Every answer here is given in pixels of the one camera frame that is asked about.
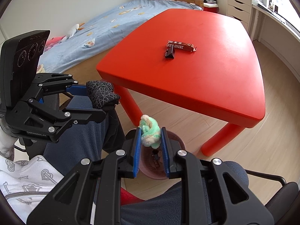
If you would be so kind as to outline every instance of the red table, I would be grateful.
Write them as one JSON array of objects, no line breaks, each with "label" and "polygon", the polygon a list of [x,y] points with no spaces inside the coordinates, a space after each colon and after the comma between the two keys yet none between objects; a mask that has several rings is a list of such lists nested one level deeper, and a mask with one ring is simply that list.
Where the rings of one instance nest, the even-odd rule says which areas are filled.
[{"label": "red table", "polygon": [[[168,40],[194,44],[197,51],[176,49],[175,58],[166,59]],[[265,116],[263,79],[252,42],[238,20],[220,14],[168,9],[125,37],[97,70],[114,84],[136,126],[142,112],[126,88],[228,122],[202,145],[206,156]]]}]

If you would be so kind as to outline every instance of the green plush toy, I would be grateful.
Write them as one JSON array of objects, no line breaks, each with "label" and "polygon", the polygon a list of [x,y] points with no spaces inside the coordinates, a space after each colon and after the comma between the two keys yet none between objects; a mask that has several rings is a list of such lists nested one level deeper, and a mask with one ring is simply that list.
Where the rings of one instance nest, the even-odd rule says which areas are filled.
[{"label": "green plush toy", "polygon": [[141,143],[146,147],[157,149],[161,144],[161,129],[157,121],[148,115],[143,115],[139,127],[142,129]]}]

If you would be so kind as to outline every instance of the wooden floor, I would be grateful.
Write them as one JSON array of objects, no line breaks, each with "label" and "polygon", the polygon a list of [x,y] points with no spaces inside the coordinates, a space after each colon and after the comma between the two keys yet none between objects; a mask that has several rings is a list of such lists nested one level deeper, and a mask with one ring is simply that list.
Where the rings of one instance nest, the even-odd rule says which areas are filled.
[{"label": "wooden floor", "polygon": [[[245,169],[283,176],[287,182],[300,177],[300,83],[284,63],[268,48],[254,41],[265,88],[266,115],[252,129],[245,129],[213,157],[231,160]],[[177,133],[187,150],[197,151],[225,122],[131,91],[144,114],[154,117],[160,127]],[[118,105],[124,132],[134,128]],[[266,203],[281,187],[278,182],[249,177],[250,189]],[[179,180],[151,180],[138,173],[126,179],[126,189],[141,199],[162,194]]]}]

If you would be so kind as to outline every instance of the camera lens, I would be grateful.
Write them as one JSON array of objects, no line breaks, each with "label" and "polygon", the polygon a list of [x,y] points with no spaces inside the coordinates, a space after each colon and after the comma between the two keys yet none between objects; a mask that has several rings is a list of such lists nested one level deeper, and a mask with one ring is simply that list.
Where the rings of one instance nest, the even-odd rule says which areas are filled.
[{"label": "camera lens", "polygon": [[18,59],[18,67],[21,67],[26,59],[26,51],[21,52]]},{"label": "camera lens", "polygon": [[34,45],[32,45],[32,47],[30,48],[29,53],[28,53],[28,60],[32,59],[35,56],[37,48],[38,48],[38,44],[37,43],[35,43]]},{"label": "camera lens", "polygon": [[44,49],[44,47],[45,47],[45,41],[43,40],[38,48],[38,52],[41,52]]}]

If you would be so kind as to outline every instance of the table leg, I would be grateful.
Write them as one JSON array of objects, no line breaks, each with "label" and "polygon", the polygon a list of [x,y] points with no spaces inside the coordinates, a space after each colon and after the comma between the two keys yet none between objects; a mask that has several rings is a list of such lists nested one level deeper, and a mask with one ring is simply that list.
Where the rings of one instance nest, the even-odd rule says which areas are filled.
[{"label": "table leg", "polygon": [[256,27],[257,27],[257,22],[258,22],[258,15],[259,15],[259,11],[256,9],[255,10],[254,23],[253,23],[253,27],[252,27],[252,31],[251,31],[251,36],[250,36],[251,41],[253,41],[253,39],[254,39],[254,35],[255,35],[255,31],[256,31]]},{"label": "table leg", "polygon": [[244,130],[244,128],[245,127],[241,127],[239,125],[227,123],[223,128],[219,130],[219,132],[217,132],[202,145],[202,153],[208,157],[212,156],[218,150],[226,146],[236,136],[238,136],[239,133]]},{"label": "table leg", "polygon": [[258,42],[260,42],[260,40],[262,38],[262,33],[263,33],[263,27],[265,25],[265,20],[266,20],[266,15],[264,14],[263,19],[262,19],[262,26],[261,26],[260,32],[258,34],[258,39],[257,39]]},{"label": "table leg", "polygon": [[120,103],[127,113],[128,117],[135,126],[139,126],[143,113],[133,99],[132,95],[129,93],[128,89],[122,86],[116,84],[113,84],[113,86],[115,88],[114,92],[121,96]]}]

